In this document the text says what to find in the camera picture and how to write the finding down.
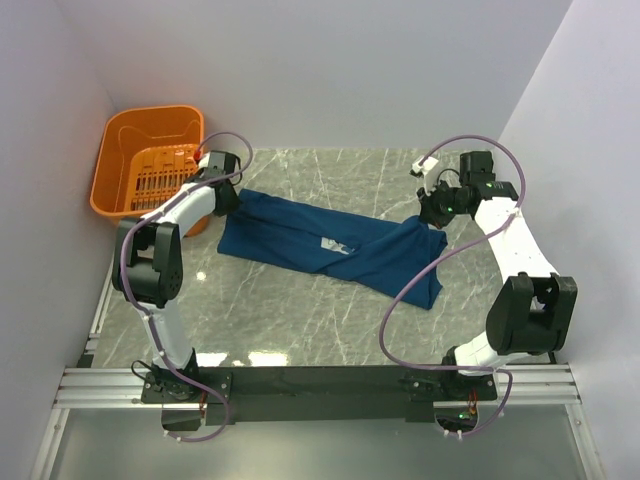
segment blue cloth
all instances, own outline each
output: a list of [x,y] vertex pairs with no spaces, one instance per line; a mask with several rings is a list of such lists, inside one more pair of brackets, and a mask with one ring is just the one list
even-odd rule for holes
[[[417,216],[403,223],[326,210],[244,189],[227,216],[218,252],[358,282],[395,296],[447,245]],[[435,269],[404,297],[431,308],[442,285]]]

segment gray marble surface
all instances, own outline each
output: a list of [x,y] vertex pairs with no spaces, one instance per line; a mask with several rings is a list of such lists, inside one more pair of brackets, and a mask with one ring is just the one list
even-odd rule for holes
[[[419,213],[407,149],[258,150],[242,187],[312,205],[402,222]],[[457,166],[457,154],[440,158]],[[183,242],[179,305],[187,336],[203,364],[342,365],[388,363],[377,341],[391,299],[357,284],[220,255],[224,218]],[[468,217],[446,228],[449,246],[481,232]],[[400,304],[387,329],[390,350],[414,362],[439,363],[453,345],[480,333],[501,288],[487,243],[438,267],[443,289],[432,310]],[[149,359],[142,323],[113,292],[94,367],[128,367]]]

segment white wall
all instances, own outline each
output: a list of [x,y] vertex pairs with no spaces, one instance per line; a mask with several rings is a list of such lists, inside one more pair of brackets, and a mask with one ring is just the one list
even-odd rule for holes
[[119,108],[259,146],[498,136],[570,0],[57,0]]
[[527,219],[578,282],[569,359],[612,479],[638,478],[640,3],[574,0],[501,140]]
[[113,242],[89,210],[113,106],[50,0],[0,2],[0,478],[28,475]]

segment clothing tag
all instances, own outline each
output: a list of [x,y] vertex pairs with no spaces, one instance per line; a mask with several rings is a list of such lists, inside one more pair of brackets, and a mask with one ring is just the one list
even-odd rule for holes
[[342,253],[343,255],[349,255],[353,252],[353,248],[347,247],[342,243],[338,243],[335,240],[331,240],[330,238],[322,237],[320,241],[320,247],[326,250],[331,250],[332,252]]

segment orange plastic laundry basket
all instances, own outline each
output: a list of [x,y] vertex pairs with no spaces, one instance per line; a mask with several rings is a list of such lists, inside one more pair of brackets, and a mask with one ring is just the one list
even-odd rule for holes
[[[175,194],[197,170],[193,153],[204,137],[202,113],[187,105],[136,108],[105,127],[91,188],[91,207],[118,224],[141,216]],[[207,226],[203,217],[188,235]]]

